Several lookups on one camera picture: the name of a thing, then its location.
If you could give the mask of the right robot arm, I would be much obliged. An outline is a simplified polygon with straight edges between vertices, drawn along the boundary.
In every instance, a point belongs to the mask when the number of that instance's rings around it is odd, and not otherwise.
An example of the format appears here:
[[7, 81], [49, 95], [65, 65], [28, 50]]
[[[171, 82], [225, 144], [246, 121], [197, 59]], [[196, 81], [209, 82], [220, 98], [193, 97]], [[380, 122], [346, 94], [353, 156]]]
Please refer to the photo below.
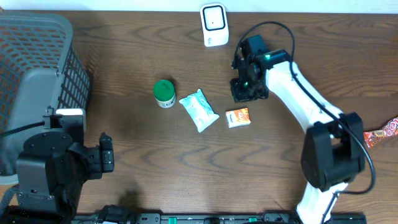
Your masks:
[[300, 163], [307, 185], [295, 209], [297, 220], [328, 222], [337, 198], [365, 167], [361, 118], [322, 97], [284, 49], [243, 52], [231, 66], [239, 74], [231, 81], [236, 102], [273, 92], [301, 125], [305, 139]]

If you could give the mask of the green lid white jar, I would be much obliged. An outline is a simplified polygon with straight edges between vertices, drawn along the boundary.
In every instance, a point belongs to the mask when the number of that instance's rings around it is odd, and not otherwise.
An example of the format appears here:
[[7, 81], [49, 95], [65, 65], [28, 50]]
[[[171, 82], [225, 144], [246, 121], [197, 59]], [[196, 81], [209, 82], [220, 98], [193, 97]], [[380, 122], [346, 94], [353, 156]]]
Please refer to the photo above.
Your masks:
[[170, 108], [175, 104], [175, 88], [173, 83], [168, 80], [157, 81], [153, 87], [153, 94], [161, 108]]

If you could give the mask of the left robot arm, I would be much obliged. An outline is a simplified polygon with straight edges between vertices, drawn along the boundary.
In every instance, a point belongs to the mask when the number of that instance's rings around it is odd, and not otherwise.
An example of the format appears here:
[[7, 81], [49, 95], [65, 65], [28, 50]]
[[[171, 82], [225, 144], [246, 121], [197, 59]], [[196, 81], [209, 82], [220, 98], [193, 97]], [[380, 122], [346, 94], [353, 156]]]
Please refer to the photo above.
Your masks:
[[53, 131], [30, 137], [23, 148], [19, 183], [1, 200], [1, 223], [71, 223], [83, 184], [114, 170], [113, 140], [105, 133], [95, 147]]

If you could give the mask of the orange tissue pack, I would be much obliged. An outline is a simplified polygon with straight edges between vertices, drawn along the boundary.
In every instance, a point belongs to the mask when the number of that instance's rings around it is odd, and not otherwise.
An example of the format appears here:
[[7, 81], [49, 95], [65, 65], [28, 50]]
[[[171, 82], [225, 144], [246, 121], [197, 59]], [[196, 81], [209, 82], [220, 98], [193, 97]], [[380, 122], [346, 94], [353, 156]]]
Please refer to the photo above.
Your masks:
[[251, 124], [248, 108], [227, 111], [225, 115], [229, 128], [236, 128]]

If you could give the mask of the orange red candy bar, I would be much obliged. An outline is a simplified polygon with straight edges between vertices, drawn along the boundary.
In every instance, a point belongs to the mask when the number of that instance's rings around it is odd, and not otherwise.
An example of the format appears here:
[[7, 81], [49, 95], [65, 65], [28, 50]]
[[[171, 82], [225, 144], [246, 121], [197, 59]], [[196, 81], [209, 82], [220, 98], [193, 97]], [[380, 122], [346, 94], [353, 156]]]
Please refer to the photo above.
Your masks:
[[397, 118], [391, 119], [381, 129], [363, 133], [366, 145], [374, 147], [381, 140], [397, 135]]

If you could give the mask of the teal wet wipes pack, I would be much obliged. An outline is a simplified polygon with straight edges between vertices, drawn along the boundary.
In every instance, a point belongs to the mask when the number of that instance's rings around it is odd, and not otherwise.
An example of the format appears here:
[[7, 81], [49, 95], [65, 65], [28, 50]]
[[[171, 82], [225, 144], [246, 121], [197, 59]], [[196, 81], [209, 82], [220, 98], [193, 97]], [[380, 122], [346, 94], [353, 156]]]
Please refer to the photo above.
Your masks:
[[201, 133], [214, 123], [220, 116], [216, 114], [207, 102], [201, 89], [179, 100]]

